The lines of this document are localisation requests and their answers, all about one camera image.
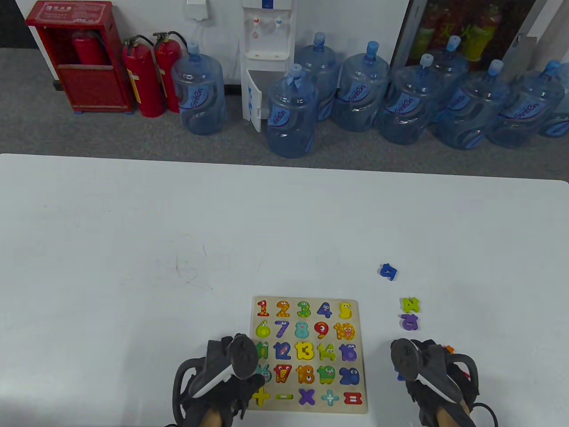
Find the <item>person's left hand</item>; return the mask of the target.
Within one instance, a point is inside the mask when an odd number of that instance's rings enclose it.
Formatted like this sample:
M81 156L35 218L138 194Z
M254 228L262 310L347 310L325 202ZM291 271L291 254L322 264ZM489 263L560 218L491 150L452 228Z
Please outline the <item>person's left hand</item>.
M210 411L220 425L231 427L242 419L254 393L265 385L256 372L259 355L246 334L209 340L206 354L179 365L172 387L172 412L179 427L201 426Z

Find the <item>person's right hand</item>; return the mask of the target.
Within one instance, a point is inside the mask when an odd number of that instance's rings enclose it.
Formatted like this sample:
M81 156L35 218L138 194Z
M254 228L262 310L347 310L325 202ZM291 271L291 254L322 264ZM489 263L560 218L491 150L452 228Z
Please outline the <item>person's right hand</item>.
M433 340L396 339L390 345L394 368L408 394L419 405L422 426L438 427L439 410L460 427L473 427L469 412L479 395L478 370L473 359L451 353Z

